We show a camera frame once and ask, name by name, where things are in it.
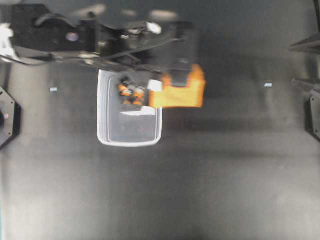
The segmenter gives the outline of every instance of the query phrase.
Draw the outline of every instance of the metal bracket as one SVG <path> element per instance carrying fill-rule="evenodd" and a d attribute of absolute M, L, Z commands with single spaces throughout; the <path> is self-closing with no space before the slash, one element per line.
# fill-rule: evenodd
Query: metal bracket
<path fill-rule="evenodd" d="M 320 99 L 310 98 L 312 132 L 320 139 Z"/>
<path fill-rule="evenodd" d="M 21 107 L 0 87 L 0 149 L 20 133 Z"/>

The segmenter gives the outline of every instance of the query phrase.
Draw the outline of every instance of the transparent bin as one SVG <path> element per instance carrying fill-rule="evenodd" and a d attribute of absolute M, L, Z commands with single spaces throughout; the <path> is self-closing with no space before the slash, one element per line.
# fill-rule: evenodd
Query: transparent bin
<path fill-rule="evenodd" d="M 140 73 L 131 74 L 137 84 L 146 81 Z M 143 106 L 139 110 L 123 108 L 118 84 L 123 74 L 99 71 L 97 93 L 97 136 L 104 145 L 143 147 L 155 145 L 162 134 L 162 108 Z"/>

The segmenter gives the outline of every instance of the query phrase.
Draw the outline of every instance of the black cable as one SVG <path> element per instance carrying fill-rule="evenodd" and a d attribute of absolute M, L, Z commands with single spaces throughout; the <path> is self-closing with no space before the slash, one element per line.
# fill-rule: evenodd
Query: black cable
<path fill-rule="evenodd" d="M 15 59 L 13 59 L 11 57 L 4 56 L 4 55 L 0 55 L 0 59 L 5 59 L 5 60 L 8 60 L 10 62 L 13 62 L 13 63 L 16 63 L 16 64 L 20 64 L 20 65 L 24 65 L 24 66 L 28 66 L 28 67 L 39 67 L 39 66 L 48 65 L 48 64 L 56 62 L 56 60 L 52 60 L 52 61 L 46 61 L 46 62 L 42 62 L 42 63 L 31 64 L 31 63 L 26 63 L 26 62 L 23 62 L 23 61 L 15 60 Z"/>
<path fill-rule="evenodd" d="M 318 31 L 320 32 L 320 7 L 319 0 L 313 0 L 316 14 L 316 21 L 318 23 Z"/>
<path fill-rule="evenodd" d="M 181 40 L 182 39 L 180 39 L 180 38 L 171 38 L 171 39 L 168 39 L 168 40 L 165 40 L 165 41 L 162 41 L 162 42 L 154 43 L 152 45 L 147 45 L 147 46 L 143 46 L 143 47 L 140 47 L 140 48 L 137 48 L 137 49 L 116 53 L 116 54 L 111 55 L 111 56 L 99 57 L 97 59 L 98 59 L 98 61 L 108 61 L 108 60 L 120 58 L 120 57 L 123 57 L 123 56 L 127 56 L 127 55 L 130 55 L 130 54 L 134 54 L 134 53 L 150 50 L 150 49 L 153 49 L 153 48 L 157 48 L 159 46 L 162 46 L 162 45 L 165 45 L 165 44 L 168 44 L 168 43 L 171 43 L 171 42 L 181 41 Z M 26 62 L 23 62 L 23 61 L 15 60 L 15 59 L 13 59 L 11 57 L 8 57 L 8 56 L 5 56 L 5 55 L 1 55 L 1 54 L 0 54 L 0 58 L 6 59 L 6 60 L 8 60 L 10 62 L 13 62 L 13 63 L 16 63 L 16 64 L 20 64 L 20 65 L 23 65 L 23 66 L 28 66 L 28 67 L 40 67 L 40 66 L 44 66 L 44 65 L 53 64 L 53 63 L 63 63 L 63 62 L 66 62 L 66 61 L 74 61 L 74 60 L 85 61 L 85 60 L 94 60 L 95 59 L 95 58 L 92 58 L 92 57 L 88 57 L 88 58 L 65 57 L 65 58 L 61 58 L 61 59 L 51 59 L 49 61 L 45 61 L 45 62 L 42 62 L 42 63 L 34 63 L 33 64 L 33 63 L 26 63 Z"/>

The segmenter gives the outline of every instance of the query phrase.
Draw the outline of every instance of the orange object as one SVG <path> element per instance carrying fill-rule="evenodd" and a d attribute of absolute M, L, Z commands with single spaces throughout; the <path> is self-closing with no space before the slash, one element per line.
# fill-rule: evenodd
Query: orange object
<path fill-rule="evenodd" d="M 119 90 L 121 96 L 131 96 L 132 95 L 132 92 L 125 85 L 119 84 L 118 90 Z"/>
<path fill-rule="evenodd" d="M 145 92 L 143 90 L 135 90 L 133 96 L 138 99 L 143 99 L 145 96 Z"/>
<path fill-rule="evenodd" d="M 152 108 L 201 108 L 205 91 L 205 74 L 197 64 L 192 66 L 186 87 L 171 85 L 171 77 L 162 77 L 163 90 L 149 92 L 149 106 Z"/>
<path fill-rule="evenodd" d="M 140 102 L 139 100 L 135 100 L 133 102 L 133 104 L 138 105 L 138 106 L 142 106 L 142 102 Z"/>

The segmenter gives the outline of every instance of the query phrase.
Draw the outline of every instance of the cable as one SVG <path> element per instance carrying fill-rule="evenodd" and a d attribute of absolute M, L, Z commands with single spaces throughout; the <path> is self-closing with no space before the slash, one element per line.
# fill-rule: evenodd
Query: cable
<path fill-rule="evenodd" d="M 50 61 L 45 61 L 45 62 L 42 62 L 42 63 L 34 63 L 34 64 L 33 63 L 26 63 L 26 62 L 19 61 L 19 60 L 15 60 L 15 59 L 13 59 L 11 57 L 4 56 L 4 55 L 0 55 L 0 59 L 6 59 L 6 60 L 8 60 L 10 62 L 13 62 L 13 63 L 16 63 L 16 64 L 20 64 L 20 65 L 23 65 L 23 66 L 40 67 L 40 66 L 54 64 L 54 63 L 63 63 L 63 62 L 66 62 L 66 61 L 73 61 L 73 60 L 82 61 L 82 60 L 89 60 L 89 59 L 92 59 L 92 58 L 65 57 L 65 58 L 62 58 L 62 59 L 52 59 Z"/>
<path fill-rule="evenodd" d="M 165 41 L 162 41 L 162 42 L 154 43 L 152 45 L 147 45 L 147 46 L 143 46 L 143 47 L 140 47 L 140 48 L 137 48 L 137 49 L 116 53 L 116 54 L 111 55 L 111 56 L 99 57 L 99 58 L 97 58 L 97 60 L 98 61 L 108 61 L 108 60 L 120 58 L 120 57 L 123 57 L 123 56 L 127 56 L 127 55 L 130 55 L 130 54 L 134 54 L 134 53 L 150 50 L 150 49 L 153 49 L 153 48 L 157 48 L 159 46 L 162 46 L 162 45 L 165 45 L 165 44 L 168 44 L 168 43 L 171 43 L 171 42 L 181 41 L 181 40 L 182 39 L 180 39 L 180 38 L 172 38 L 172 39 L 168 39 L 168 40 L 165 40 Z M 8 57 L 8 56 L 5 56 L 5 55 L 1 55 L 1 54 L 0 54 L 0 58 L 6 59 L 6 60 L 8 60 L 10 62 L 13 62 L 13 63 L 16 63 L 16 64 L 20 64 L 20 65 L 23 65 L 23 66 L 28 66 L 28 67 L 40 67 L 40 66 L 44 66 L 44 65 L 53 64 L 53 63 L 63 63 L 63 62 L 66 62 L 66 61 L 74 61 L 74 60 L 85 61 L 85 60 L 94 60 L 95 59 L 95 58 L 92 58 L 92 57 L 88 57 L 88 58 L 65 57 L 65 58 L 62 58 L 62 59 L 51 59 L 50 61 L 33 64 L 33 63 L 26 63 L 26 62 L 23 62 L 23 61 L 19 61 L 19 60 L 16 60 L 16 59 L 13 59 L 11 57 Z"/>
<path fill-rule="evenodd" d="M 42 62 L 42 63 L 30 64 L 30 63 L 26 63 L 26 62 L 23 62 L 23 61 L 15 60 L 15 59 L 13 59 L 11 57 L 4 56 L 4 55 L 0 55 L 0 58 L 8 60 L 8 61 L 16 63 L 16 64 L 28 66 L 28 67 L 39 67 L 39 66 L 48 65 L 48 64 L 51 64 L 51 63 L 55 62 L 55 60 L 52 60 L 52 61 L 46 61 L 46 62 Z"/>

